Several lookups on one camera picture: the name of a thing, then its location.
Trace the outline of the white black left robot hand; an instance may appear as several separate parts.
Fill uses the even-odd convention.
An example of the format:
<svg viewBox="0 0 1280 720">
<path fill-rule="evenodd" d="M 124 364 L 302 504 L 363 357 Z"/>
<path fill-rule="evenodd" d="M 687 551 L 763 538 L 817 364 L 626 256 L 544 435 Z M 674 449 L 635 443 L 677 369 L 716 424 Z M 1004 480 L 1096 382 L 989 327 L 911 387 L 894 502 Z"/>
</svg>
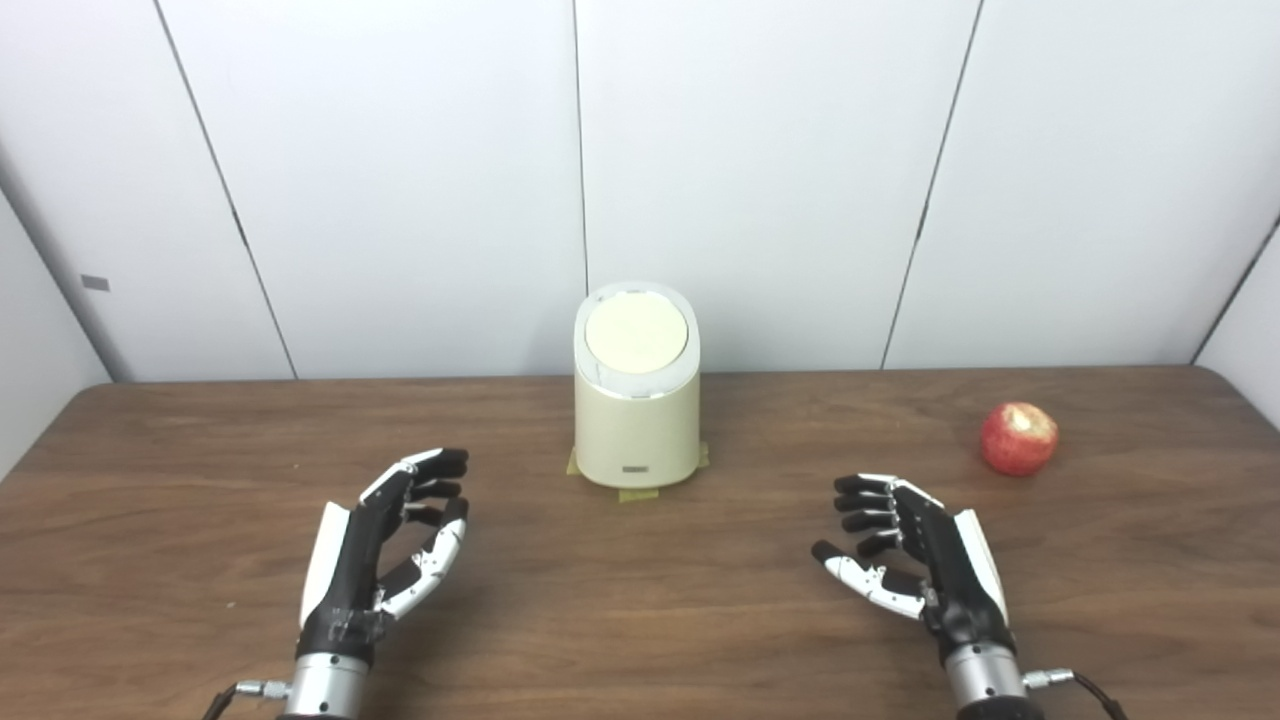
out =
<svg viewBox="0 0 1280 720">
<path fill-rule="evenodd" d="M 353 507 L 326 503 L 300 607 L 294 656 L 338 655 L 372 664 L 390 628 L 431 594 L 456 561 L 467 529 L 460 479 L 465 448 L 433 448 L 393 462 Z M 379 574 L 385 543 L 404 525 L 434 532 Z"/>
</svg>

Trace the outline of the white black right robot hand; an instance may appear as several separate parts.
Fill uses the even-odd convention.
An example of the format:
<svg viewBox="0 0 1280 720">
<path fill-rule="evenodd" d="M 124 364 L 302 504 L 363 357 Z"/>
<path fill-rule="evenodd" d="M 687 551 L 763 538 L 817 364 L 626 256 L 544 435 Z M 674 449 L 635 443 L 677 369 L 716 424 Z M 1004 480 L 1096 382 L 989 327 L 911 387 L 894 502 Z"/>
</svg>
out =
<svg viewBox="0 0 1280 720">
<path fill-rule="evenodd" d="M 833 483 L 852 553 L 820 539 L 813 557 L 874 606 L 918 620 L 940 657 L 969 644 L 1016 653 L 998 569 L 977 512 L 952 512 L 901 477 L 858 473 Z"/>
</svg>

